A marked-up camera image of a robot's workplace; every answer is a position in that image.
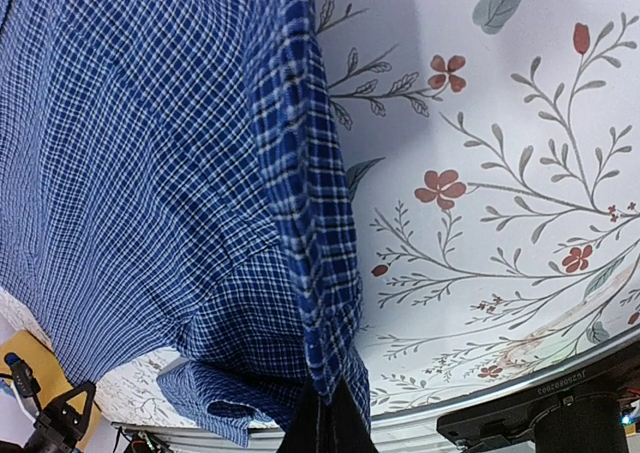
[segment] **floral wallpaper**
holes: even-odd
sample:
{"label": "floral wallpaper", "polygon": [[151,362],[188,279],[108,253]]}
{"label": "floral wallpaper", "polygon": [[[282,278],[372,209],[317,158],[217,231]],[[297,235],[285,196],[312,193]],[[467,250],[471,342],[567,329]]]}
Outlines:
{"label": "floral wallpaper", "polygon": [[637,0],[317,0],[373,413],[640,319]]}

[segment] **white surface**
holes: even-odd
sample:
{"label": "white surface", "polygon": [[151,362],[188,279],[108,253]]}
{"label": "white surface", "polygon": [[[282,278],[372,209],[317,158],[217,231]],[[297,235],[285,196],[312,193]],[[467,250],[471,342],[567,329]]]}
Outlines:
{"label": "white surface", "polygon": [[[7,341],[14,331],[9,322],[0,314],[0,344]],[[2,412],[0,438],[12,443],[24,444],[33,433],[33,427],[21,413],[17,402],[2,392],[0,392],[0,411]],[[85,453],[111,453],[115,440],[116,430],[103,420]],[[121,440],[119,452],[124,451],[125,447],[125,442]]]}

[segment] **leaf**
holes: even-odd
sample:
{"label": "leaf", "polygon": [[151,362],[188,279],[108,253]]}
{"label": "leaf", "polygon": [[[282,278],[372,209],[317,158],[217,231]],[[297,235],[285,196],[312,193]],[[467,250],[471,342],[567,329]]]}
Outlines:
{"label": "leaf", "polygon": [[362,163],[358,163],[353,165],[351,168],[347,170],[346,178],[347,178],[347,188],[349,189],[349,200],[353,201],[356,196],[356,190],[358,189],[358,185],[362,181],[362,178],[369,172],[371,168],[373,168],[376,164],[384,160],[382,158],[374,158],[373,160],[363,161]]}
{"label": "leaf", "polygon": [[518,74],[518,73],[512,73],[511,74],[511,79],[513,81],[517,81],[518,83],[522,83],[523,85],[528,85],[531,86],[531,82],[529,80],[527,80],[524,76]]}
{"label": "leaf", "polygon": [[600,32],[600,34],[598,35],[598,39],[596,40],[596,42],[600,42],[602,41],[609,33],[611,33],[613,31],[613,21],[610,21],[609,23],[607,23],[604,28],[602,29],[602,31]]}
{"label": "leaf", "polygon": [[618,139],[622,138],[623,136],[625,136],[627,133],[629,133],[631,131],[631,128],[633,128],[633,125],[629,125],[627,126],[624,130],[622,130],[620,132],[620,136],[618,136]]}
{"label": "leaf", "polygon": [[358,67],[358,50],[351,48],[347,58],[347,75],[350,75]]}
{"label": "leaf", "polygon": [[556,263],[555,263],[555,262],[550,261],[550,262],[548,263],[548,265],[549,265],[549,268],[551,268],[551,269],[552,269],[553,271],[555,271],[556,273],[558,273],[558,274],[560,274],[560,275],[562,274],[562,272],[560,271],[560,268],[558,268],[558,265],[556,265]]}
{"label": "leaf", "polygon": [[329,23],[329,20],[331,20],[331,16],[333,15],[335,5],[336,5],[335,0],[324,0],[324,4],[322,5],[322,11],[320,12],[321,27]]}
{"label": "leaf", "polygon": [[531,243],[535,245],[538,242],[538,240],[540,239],[540,235],[542,234],[542,232],[544,231],[544,229],[547,227],[548,224],[549,222],[545,221],[544,223],[540,223],[538,227],[535,230],[533,230],[533,233],[531,233]]}
{"label": "leaf", "polygon": [[356,88],[355,93],[366,95],[367,93],[372,93],[376,89],[376,86],[378,86],[378,80],[370,80]]}
{"label": "leaf", "polygon": [[620,170],[611,170],[600,178],[601,180],[606,180],[607,178],[614,178],[620,174]]}
{"label": "leaf", "polygon": [[602,88],[604,86],[607,86],[607,82],[606,81],[593,80],[593,81],[589,81],[589,82],[585,83],[580,88],[578,88],[576,90],[576,93],[579,93],[580,91],[584,91],[584,90],[593,90],[593,89],[596,89],[596,88]]}
{"label": "leaf", "polygon": [[539,111],[538,116],[543,120],[559,121],[555,116],[553,116],[551,113],[547,113],[546,111]]}
{"label": "leaf", "polygon": [[387,110],[384,105],[380,103],[378,100],[374,100],[369,98],[369,104],[371,105],[371,111],[376,116],[386,116]]}
{"label": "leaf", "polygon": [[491,168],[504,168],[501,164],[493,163],[491,161],[481,164],[480,167],[484,170],[490,170]]}
{"label": "leaf", "polygon": [[418,72],[407,73],[402,78],[397,81],[394,81],[391,85],[391,89],[389,90],[389,95],[394,95],[397,93],[404,93],[411,88],[413,83],[418,78]]}
{"label": "leaf", "polygon": [[500,149],[502,149],[504,145],[504,135],[502,134],[502,128],[497,123],[491,125],[491,131],[493,132],[493,136],[498,140],[498,144],[500,145]]}
{"label": "leaf", "polygon": [[601,321],[596,321],[588,330],[587,330],[587,341],[589,343],[593,343],[597,345],[599,343],[607,341],[611,338],[611,335],[607,330],[602,326]]}
{"label": "leaf", "polygon": [[520,164],[518,170],[520,172],[520,178],[524,176],[524,170],[531,160],[531,155],[533,155],[533,146],[527,146],[524,150],[522,150],[522,155],[520,155]]}
{"label": "leaf", "polygon": [[560,95],[562,94],[563,91],[564,91],[564,83],[560,83],[558,85],[558,88],[556,88],[556,92],[553,95],[553,102],[554,103],[558,102],[558,98],[560,98]]}
{"label": "leaf", "polygon": [[523,210],[526,210],[526,211],[529,211],[531,213],[534,213],[534,211],[531,209],[531,207],[527,204],[526,201],[524,201],[524,198],[522,198],[521,196],[514,197],[513,201],[515,201],[516,205],[518,205]]}
{"label": "leaf", "polygon": [[558,173],[557,175],[553,175],[551,177],[551,183],[558,183],[561,180],[564,180],[565,178],[569,178],[569,176],[571,175],[567,175],[566,173]]}
{"label": "leaf", "polygon": [[611,66],[614,66],[616,68],[620,68],[622,66],[622,63],[620,63],[620,60],[617,58],[614,58],[613,56],[602,55],[602,59],[607,60]]}
{"label": "leaf", "polygon": [[424,101],[413,97],[410,97],[409,100],[411,101],[413,111],[415,111],[419,115],[429,118],[429,107]]}
{"label": "leaf", "polygon": [[391,64],[387,63],[386,61],[381,61],[379,63],[374,63],[373,65],[371,65],[369,67],[370,71],[373,71],[374,73],[384,73],[386,71],[391,71]]}
{"label": "leaf", "polygon": [[615,155],[616,153],[630,153],[631,150],[633,150],[632,146],[623,146],[622,148],[614,150],[613,154]]}
{"label": "leaf", "polygon": [[624,256],[621,256],[617,260],[613,260],[609,263],[605,268],[603,268],[600,273],[598,273],[587,285],[587,288],[584,290],[584,298],[587,298],[594,291],[598,290],[600,287],[604,286],[613,272],[616,271],[622,262],[624,261]]}
{"label": "leaf", "polygon": [[540,63],[542,63],[542,58],[539,56],[536,56],[531,62],[531,67],[529,69],[529,73],[531,74],[531,79],[533,79],[533,77],[536,74],[536,71],[538,71],[538,68],[540,68]]}
{"label": "leaf", "polygon": [[522,0],[480,0],[473,10],[473,23],[488,35],[495,35],[520,6]]}
{"label": "leaf", "polygon": [[336,114],[338,122],[347,130],[350,130],[353,126],[353,120],[351,119],[351,115],[349,115],[349,112],[346,110],[346,108],[340,103],[336,103],[335,101],[331,102],[331,106],[333,106],[333,111]]}
{"label": "leaf", "polygon": [[569,157],[569,145],[567,145],[566,143],[562,145],[562,164],[566,165],[567,164],[567,158]]}

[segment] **black plastic part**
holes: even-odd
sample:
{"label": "black plastic part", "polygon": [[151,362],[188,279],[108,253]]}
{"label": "black plastic part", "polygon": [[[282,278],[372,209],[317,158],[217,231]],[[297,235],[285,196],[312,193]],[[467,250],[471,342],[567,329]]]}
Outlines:
{"label": "black plastic part", "polygon": [[[496,390],[507,388],[511,383],[515,382],[502,383]],[[583,390],[613,394],[620,400],[619,406],[625,407],[633,400],[627,394],[629,389],[640,389],[640,342],[627,345],[590,365],[565,370],[564,374],[546,383],[444,415],[438,419],[437,431],[451,443],[469,448],[474,453],[493,451],[503,446],[534,440],[532,427],[536,416],[545,408],[562,405],[567,396],[580,396]],[[608,424],[620,422],[619,412],[612,413],[609,410],[608,415]],[[541,440],[541,431],[538,433],[538,442]],[[571,441],[580,434],[583,434],[583,429],[565,430],[562,433],[564,438],[571,438]],[[548,441],[553,442],[556,437],[554,435]],[[610,445],[609,449],[602,451],[617,452],[614,447],[615,445]],[[587,448],[564,451],[600,450]]]}
{"label": "black plastic part", "polygon": [[[82,414],[69,401],[86,393]],[[36,431],[24,446],[25,453],[73,453],[78,441],[87,433],[96,387],[86,382],[49,403],[38,416]]]}
{"label": "black plastic part", "polygon": [[344,379],[331,405],[325,405],[310,381],[278,453],[378,453]]}
{"label": "black plastic part", "polygon": [[536,453],[629,453],[616,395],[587,394],[545,414],[533,428]]}

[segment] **blue plaid shirt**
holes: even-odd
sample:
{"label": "blue plaid shirt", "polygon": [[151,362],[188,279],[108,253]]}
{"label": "blue plaid shirt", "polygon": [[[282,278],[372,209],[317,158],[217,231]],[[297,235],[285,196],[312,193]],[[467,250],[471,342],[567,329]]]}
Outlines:
{"label": "blue plaid shirt", "polygon": [[313,0],[0,0],[0,284],[73,383],[173,346],[239,444],[345,375],[355,232]]}

